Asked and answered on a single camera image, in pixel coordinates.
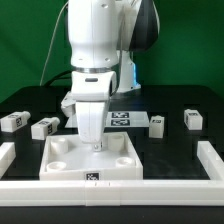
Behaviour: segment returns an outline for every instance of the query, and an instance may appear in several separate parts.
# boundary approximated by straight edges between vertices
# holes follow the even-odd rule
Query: black tabletop
[[[31,139],[31,125],[44,117],[59,117],[56,134],[77,134],[64,128],[61,112],[66,87],[26,87],[0,104],[0,117],[29,111],[28,125],[14,133],[0,134],[0,144],[13,141],[16,159],[2,180],[38,180],[44,141]],[[201,131],[184,125],[184,110],[195,109],[203,117]],[[224,100],[203,86],[143,86],[140,93],[112,99],[110,111],[146,111],[148,117],[165,117],[163,139],[148,138],[148,128],[106,128],[126,131],[144,167],[144,179],[209,179],[197,156],[197,142],[208,140],[224,158]],[[0,208],[4,223],[221,223],[223,207],[120,206],[120,207],[20,207]]]

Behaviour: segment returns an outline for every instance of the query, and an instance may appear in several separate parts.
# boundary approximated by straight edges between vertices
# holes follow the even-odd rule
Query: circular hole
[[[101,5],[104,9],[107,9],[108,8],[108,5],[107,4],[102,4]]]
[[[66,140],[65,140],[65,138],[59,138],[58,141],[59,142],[65,142]]]
[[[47,172],[61,171],[66,168],[66,163],[64,162],[52,162],[47,165]]]
[[[118,167],[135,166],[135,160],[130,157],[121,157],[116,160],[116,166]]]

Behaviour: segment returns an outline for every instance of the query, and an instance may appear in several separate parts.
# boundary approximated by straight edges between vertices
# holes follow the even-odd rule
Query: white block
[[[1,130],[3,132],[14,132],[27,124],[30,113],[27,111],[14,112],[1,119]]]
[[[163,138],[164,117],[153,116],[149,122],[149,138]]]
[[[48,135],[57,131],[60,120],[57,117],[44,118],[31,126],[32,139],[45,140]]]
[[[202,130],[203,117],[197,110],[184,111],[184,123],[189,130]]]
[[[0,178],[2,178],[15,157],[15,144],[12,142],[3,143],[0,147]]]

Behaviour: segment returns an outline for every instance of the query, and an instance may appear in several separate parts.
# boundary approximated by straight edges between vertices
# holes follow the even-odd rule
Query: green wall
[[[65,2],[0,0],[0,101],[22,87],[39,85],[55,21]],[[224,1],[155,0],[155,4],[160,37],[148,52],[135,54],[139,82],[205,85],[224,97]],[[62,21],[45,81],[70,68],[65,33]]]

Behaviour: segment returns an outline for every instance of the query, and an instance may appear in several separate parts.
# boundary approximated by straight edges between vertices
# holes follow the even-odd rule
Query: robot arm
[[[110,96],[119,81],[111,68],[119,63],[117,50],[139,50],[136,24],[142,22],[143,3],[153,4],[152,0],[69,0],[68,31],[75,68],[71,94],[76,100],[79,136],[85,143],[101,142]]]

